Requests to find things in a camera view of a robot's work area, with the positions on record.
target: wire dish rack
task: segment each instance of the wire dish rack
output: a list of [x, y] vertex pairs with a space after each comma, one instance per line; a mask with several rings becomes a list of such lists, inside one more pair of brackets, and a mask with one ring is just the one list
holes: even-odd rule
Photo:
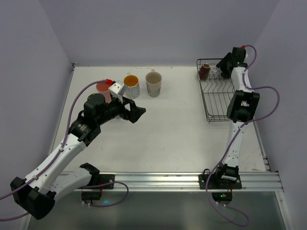
[[231, 78], [224, 79], [216, 64], [221, 58], [205, 58], [197, 60], [197, 75], [201, 66], [210, 65], [209, 76], [206, 80], [200, 80], [201, 96], [207, 121], [228, 121], [227, 108], [235, 93]]

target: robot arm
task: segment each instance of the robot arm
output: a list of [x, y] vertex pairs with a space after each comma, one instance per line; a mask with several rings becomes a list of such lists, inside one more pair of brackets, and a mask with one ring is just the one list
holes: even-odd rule
[[230, 149], [218, 166], [213, 175], [212, 183], [214, 187], [228, 189], [232, 184], [234, 188], [242, 188], [239, 177], [239, 153], [243, 135], [247, 125], [242, 126], [247, 121], [253, 119], [260, 95], [247, 89], [250, 87], [247, 64], [244, 63], [246, 51], [244, 48], [234, 47], [232, 53], [228, 53], [216, 66], [222, 71], [223, 78], [230, 78], [234, 84], [235, 93], [227, 109], [229, 118], [229, 134], [227, 146], [240, 128], [240, 133], [230, 146]]
[[[58, 177], [71, 160], [83, 151], [101, 132], [100, 126], [105, 122], [120, 116], [124, 120], [132, 123], [138, 121], [145, 108], [135, 105], [133, 100], [119, 95], [120, 89], [124, 84], [115, 82], [110, 88], [112, 95], [115, 96], [110, 103], [105, 103], [105, 98], [99, 93], [92, 94], [84, 104], [84, 110], [79, 112], [78, 118], [72, 123], [67, 141], [63, 149], [60, 143], [54, 151], [24, 179], [16, 177], [11, 182], [12, 191], [24, 185], [26, 181], [35, 179], [18, 192], [14, 193], [14, 200], [22, 208], [28, 211], [36, 219], [46, 216], [53, 208], [56, 201], [73, 190], [98, 182], [99, 170], [86, 163], [80, 168], [65, 176]], [[41, 175], [36, 176], [45, 168], [56, 156], [60, 155], [53, 164]]]

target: cup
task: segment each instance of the cup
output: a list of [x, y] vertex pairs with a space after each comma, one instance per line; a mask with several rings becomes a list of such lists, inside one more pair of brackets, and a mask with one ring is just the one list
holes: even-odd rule
[[111, 100], [112, 100], [111, 94], [110, 94], [110, 91], [109, 91], [109, 87], [110, 87], [110, 85], [108, 85], [105, 82], [96, 84], [96, 89], [97, 89], [98, 93], [101, 93], [102, 95], [104, 95], [106, 103], [110, 103]]
[[205, 63], [201, 66], [201, 69], [198, 72], [198, 75], [201, 80], [206, 80], [209, 77], [210, 65]]
[[126, 96], [130, 99], [137, 98], [140, 95], [139, 79], [128, 73], [128, 76], [124, 79], [125, 85], [127, 85]]
[[161, 74], [152, 69], [151, 72], [147, 73], [145, 78], [148, 95], [151, 97], [159, 96], [162, 82]]

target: table surface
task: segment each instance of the table surface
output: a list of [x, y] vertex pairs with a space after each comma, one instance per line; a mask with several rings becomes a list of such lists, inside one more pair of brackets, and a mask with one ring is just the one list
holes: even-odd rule
[[[161, 73], [160, 96], [147, 94], [145, 75]], [[134, 99], [147, 112], [135, 124], [113, 119], [101, 134], [71, 161], [65, 171], [90, 163], [102, 172], [202, 172], [223, 156], [228, 122], [206, 121], [196, 67], [76, 67], [60, 120], [54, 148], [63, 139], [71, 104], [87, 84], [102, 79], [123, 81], [127, 73], [139, 78], [141, 94]], [[92, 86], [79, 98], [72, 121], [83, 109]], [[239, 156], [241, 172], [265, 172], [255, 128], [249, 124]]]

